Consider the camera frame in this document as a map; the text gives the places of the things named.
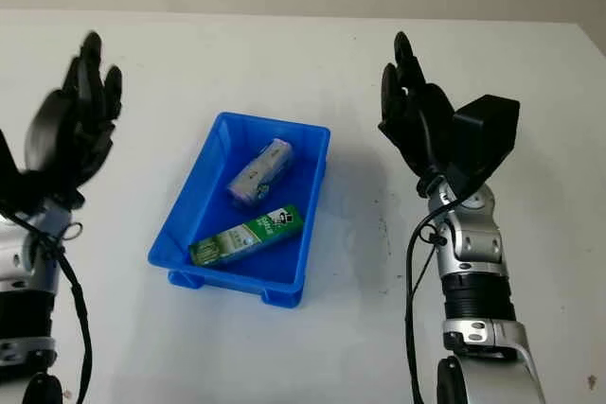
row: blue plastic bin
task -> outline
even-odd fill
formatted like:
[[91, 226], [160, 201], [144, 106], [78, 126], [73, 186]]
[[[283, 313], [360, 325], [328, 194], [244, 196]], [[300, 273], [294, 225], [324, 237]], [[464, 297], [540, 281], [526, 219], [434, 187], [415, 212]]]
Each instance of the blue plastic bin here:
[[[294, 147], [294, 164], [254, 209], [237, 208], [225, 187], [274, 137]], [[222, 113], [206, 138], [177, 202], [148, 255], [170, 269], [176, 286], [204, 284], [260, 294], [263, 302], [295, 307], [301, 300], [313, 218], [326, 169], [330, 131], [251, 115]], [[293, 203], [305, 218], [301, 235], [217, 269], [191, 263], [187, 247], [237, 224]]]

